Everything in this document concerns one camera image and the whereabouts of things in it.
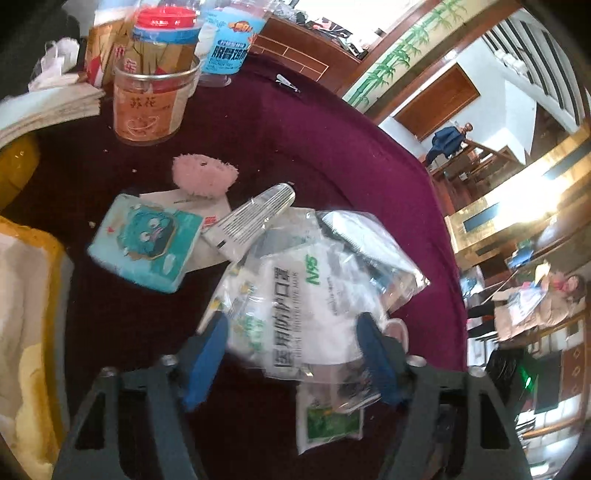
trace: green label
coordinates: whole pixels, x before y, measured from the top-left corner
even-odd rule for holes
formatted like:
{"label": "green label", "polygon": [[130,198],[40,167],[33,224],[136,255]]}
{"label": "green label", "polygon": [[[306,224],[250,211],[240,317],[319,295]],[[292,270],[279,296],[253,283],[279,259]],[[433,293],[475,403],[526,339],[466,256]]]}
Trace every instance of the green label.
{"label": "green label", "polygon": [[315,257],[306,255],[306,281],[312,285],[320,285],[319,278],[318,260]]}
{"label": "green label", "polygon": [[306,413],[308,440],[336,439],[359,434],[361,430],[359,410],[345,414],[331,408],[308,408]]}

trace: blue bottle label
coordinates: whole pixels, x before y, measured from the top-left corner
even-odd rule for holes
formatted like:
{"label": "blue bottle label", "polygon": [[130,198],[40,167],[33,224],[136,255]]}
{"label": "blue bottle label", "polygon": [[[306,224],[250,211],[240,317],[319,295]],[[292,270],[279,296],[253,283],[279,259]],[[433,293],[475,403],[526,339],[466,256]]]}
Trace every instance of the blue bottle label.
{"label": "blue bottle label", "polygon": [[240,70],[248,50],[265,26],[266,19],[235,9],[232,12],[212,10],[207,16],[207,22],[215,25],[218,30],[202,71],[231,75]]}
{"label": "blue bottle label", "polygon": [[170,43],[175,45],[196,44],[200,28],[178,28],[176,30],[162,30],[134,27],[134,40],[152,43]]}

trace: jar label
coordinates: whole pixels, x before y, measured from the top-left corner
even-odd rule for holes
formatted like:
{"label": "jar label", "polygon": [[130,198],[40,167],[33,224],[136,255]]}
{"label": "jar label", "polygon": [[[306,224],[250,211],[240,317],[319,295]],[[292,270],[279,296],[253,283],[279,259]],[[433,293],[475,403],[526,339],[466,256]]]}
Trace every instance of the jar label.
{"label": "jar label", "polygon": [[133,142],[158,140],[181,125],[191,83],[164,93],[132,92],[115,85],[113,128]]}
{"label": "jar label", "polygon": [[224,9],[210,11],[207,23],[217,27],[217,34],[202,71],[231,75],[240,70],[266,20],[235,9]]}

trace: plastic jar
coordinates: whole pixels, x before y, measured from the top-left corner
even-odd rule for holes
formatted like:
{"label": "plastic jar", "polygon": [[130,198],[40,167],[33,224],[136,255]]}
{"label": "plastic jar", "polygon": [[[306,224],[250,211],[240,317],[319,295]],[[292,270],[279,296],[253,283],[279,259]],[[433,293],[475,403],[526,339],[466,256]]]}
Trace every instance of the plastic jar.
{"label": "plastic jar", "polygon": [[187,99],[197,82],[199,61],[190,70],[165,75],[129,73],[115,66],[113,130],[129,145],[155,145],[180,128]]}

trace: plastic bottle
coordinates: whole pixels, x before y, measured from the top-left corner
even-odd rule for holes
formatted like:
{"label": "plastic bottle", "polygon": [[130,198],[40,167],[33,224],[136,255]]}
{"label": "plastic bottle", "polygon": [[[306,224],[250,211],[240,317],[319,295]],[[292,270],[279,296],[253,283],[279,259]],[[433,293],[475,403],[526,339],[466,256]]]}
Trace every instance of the plastic bottle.
{"label": "plastic bottle", "polygon": [[230,84],[276,4],[277,0],[206,0],[202,4],[201,18],[205,24],[196,53],[200,56],[200,52],[207,51],[207,57],[200,86]]}

